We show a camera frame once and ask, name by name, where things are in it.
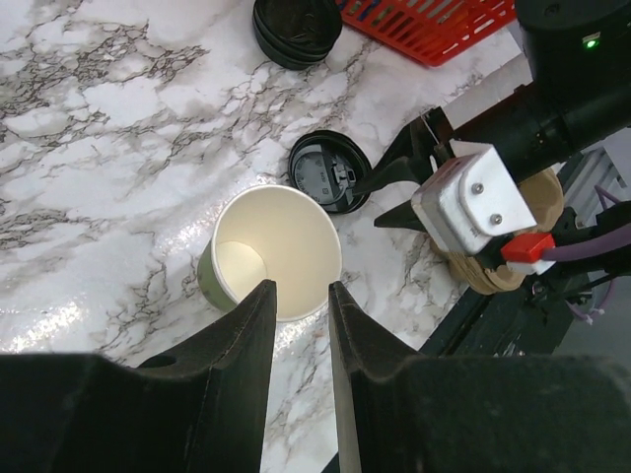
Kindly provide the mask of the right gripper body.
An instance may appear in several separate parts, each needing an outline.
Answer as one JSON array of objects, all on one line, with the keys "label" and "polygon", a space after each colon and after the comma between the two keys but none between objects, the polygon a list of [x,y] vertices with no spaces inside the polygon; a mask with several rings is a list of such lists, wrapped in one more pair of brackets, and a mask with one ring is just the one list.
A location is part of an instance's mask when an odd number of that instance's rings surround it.
[{"label": "right gripper body", "polygon": [[410,166],[417,182],[425,182],[449,160],[487,151],[482,143],[457,139],[441,107],[431,108],[410,123],[412,157]]}]

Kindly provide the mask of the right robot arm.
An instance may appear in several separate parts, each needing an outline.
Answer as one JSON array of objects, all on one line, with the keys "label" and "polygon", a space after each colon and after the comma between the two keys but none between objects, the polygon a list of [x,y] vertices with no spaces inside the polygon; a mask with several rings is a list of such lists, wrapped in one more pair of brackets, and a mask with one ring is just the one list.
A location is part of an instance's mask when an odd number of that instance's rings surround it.
[{"label": "right robot arm", "polygon": [[358,195],[411,181],[422,226],[501,236],[535,219],[518,186],[630,123],[630,5],[519,1],[531,80],[462,125],[434,108],[404,126]]}]

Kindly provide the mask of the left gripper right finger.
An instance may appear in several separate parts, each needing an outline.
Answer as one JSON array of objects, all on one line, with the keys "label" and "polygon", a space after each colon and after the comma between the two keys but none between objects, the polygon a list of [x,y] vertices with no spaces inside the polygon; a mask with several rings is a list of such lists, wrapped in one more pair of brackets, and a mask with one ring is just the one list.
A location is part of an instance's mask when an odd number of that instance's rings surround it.
[{"label": "left gripper right finger", "polygon": [[344,472],[626,472],[630,374],[591,357],[422,355],[328,289]]}]

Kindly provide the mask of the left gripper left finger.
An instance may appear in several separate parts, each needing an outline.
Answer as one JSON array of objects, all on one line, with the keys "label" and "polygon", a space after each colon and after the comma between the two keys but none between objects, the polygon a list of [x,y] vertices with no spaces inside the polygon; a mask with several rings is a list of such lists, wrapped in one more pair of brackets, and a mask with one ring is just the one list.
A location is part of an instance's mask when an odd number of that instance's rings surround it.
[{"label": "left gripper left finger", "polygon": [[267,280],[137,368],[95,354],[3,356],[2,470],[257,471],[275,326]]}]

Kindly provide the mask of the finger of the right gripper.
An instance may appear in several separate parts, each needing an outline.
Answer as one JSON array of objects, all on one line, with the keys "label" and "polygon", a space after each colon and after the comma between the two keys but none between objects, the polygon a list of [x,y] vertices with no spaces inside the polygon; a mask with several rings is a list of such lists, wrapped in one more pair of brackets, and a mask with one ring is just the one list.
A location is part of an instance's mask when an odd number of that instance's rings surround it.
[{"label": "finger of the right gripper", "polygon": [[374,226],[382,229],[424,230],[424,226],[415,214],[410,200],[376,217]]},{"label": "finger of the right gripper", "polygon": [[422,184],[432,173],[434,137],[424,122],[410,122],[396,135],[377,163],[353,189],[363,196],[402,181]]}]

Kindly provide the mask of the black coffee lid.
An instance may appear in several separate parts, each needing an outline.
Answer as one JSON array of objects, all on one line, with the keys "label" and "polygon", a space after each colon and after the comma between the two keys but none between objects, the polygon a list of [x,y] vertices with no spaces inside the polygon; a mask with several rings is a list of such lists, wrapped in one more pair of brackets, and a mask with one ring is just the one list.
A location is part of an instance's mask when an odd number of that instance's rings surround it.
[{"label": "black coffee lid", "polygon": [[290,184],[311,197],[330,215],[355,212],[369,194],[355,195],[354,188],[372,166],[349,137],[330,130],[317,130],[299,138],[288,160]]}]

